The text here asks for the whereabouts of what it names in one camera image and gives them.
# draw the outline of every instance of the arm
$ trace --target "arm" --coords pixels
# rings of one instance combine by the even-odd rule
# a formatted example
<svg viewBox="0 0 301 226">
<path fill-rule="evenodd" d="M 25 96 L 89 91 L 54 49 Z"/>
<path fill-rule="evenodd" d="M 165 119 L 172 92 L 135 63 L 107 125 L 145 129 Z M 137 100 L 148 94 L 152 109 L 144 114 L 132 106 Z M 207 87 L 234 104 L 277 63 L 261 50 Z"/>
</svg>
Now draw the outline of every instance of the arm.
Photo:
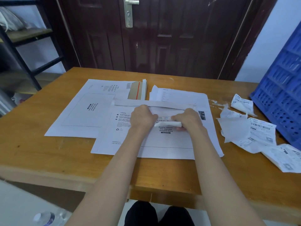
<svg viewBox="0 0 301 226">
<path fill-rule="evenodd" d="M 141 143 L 157 119 L 158 115 L 152 115 L 148 106 L 135 108 L 126 139 L 66 226 L 118 224 Z"/>
<path fill-rule="evenodd" d="M 182 122 L 190 134 L 198 178 L 211 225 L 264 226 L 265 223 L 245 198 L 217 154 L 198 113 L 193 109 L 186 109 L 184 113 L 177 114 L 172 119 Z"/>
</svg>

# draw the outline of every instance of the person's left hand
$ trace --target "person's left hand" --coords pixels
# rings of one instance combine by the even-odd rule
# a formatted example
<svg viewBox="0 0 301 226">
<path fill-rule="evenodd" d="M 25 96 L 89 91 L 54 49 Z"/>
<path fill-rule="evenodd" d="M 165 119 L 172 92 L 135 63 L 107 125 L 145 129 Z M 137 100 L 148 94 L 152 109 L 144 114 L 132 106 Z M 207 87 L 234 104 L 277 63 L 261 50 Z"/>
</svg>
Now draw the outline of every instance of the person's left hand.
<svg viewBox="0 0 301 226">
<path fill-rule="evenodd" d="M 157 114 L 152 114 L 147 105 L 136 107 L 131 114 L 131 127 L 140 128 L 146 133 L 154 126 L 158 119 Z"/>
</svg>

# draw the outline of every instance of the forearm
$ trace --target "forearm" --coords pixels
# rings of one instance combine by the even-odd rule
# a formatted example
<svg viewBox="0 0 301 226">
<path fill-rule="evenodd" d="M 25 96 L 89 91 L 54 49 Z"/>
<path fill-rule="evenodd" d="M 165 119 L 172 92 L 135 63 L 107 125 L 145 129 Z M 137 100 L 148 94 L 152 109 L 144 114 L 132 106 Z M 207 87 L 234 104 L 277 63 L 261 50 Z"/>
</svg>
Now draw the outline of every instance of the forearm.
<svg viewBox="0 0 301 226">
<path fill-rule="evenodd" d="M 265 225 L 251 207 L 211 143 L 207 130 L 190 130 L 195 163 L 212 226 Z"/>
<path fill-rule="evenodd" d="M 85 195 L 73 213 L 73 217 L 68 221 L 68 225 L 118 224 L 144 137 L 144 130 L 129 129 L 123 144 L 95 182 L 92 190 Z"/>
</svg>

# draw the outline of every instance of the plastic bottle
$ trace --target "plastic bottle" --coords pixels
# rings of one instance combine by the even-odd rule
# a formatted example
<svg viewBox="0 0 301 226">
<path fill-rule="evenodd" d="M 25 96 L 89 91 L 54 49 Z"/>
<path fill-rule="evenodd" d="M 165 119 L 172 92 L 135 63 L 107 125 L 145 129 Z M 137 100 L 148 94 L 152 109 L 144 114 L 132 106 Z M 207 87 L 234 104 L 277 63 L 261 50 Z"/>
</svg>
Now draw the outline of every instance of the plastic bottle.
<svg viewBox="0 0 301 226">
<path fill-rule="evenodd" d="M 33 218 L 37 226 L 63 226 L 67 220 L 65 210 L 60 211 L 58 214 L 52 212 L 38 213 Z"/>
</svg>

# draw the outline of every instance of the black pants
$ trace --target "black pants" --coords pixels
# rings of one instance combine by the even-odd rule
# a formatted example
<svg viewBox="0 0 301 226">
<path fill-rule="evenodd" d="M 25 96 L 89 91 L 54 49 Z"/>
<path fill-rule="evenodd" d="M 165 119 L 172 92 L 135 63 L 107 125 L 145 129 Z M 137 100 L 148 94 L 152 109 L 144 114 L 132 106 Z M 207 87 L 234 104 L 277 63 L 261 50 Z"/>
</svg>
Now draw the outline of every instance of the black pants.
<svg viewBox="0 0 301 226">
<path fill-rule="evenodd" d="M 145 201 L 137 201 L 130 208 L 124 220 L 124 226 L 194 226 L 185 208 L 170 206 L 164 217 L 158 222 L 155 208 Z"/>
</svg>

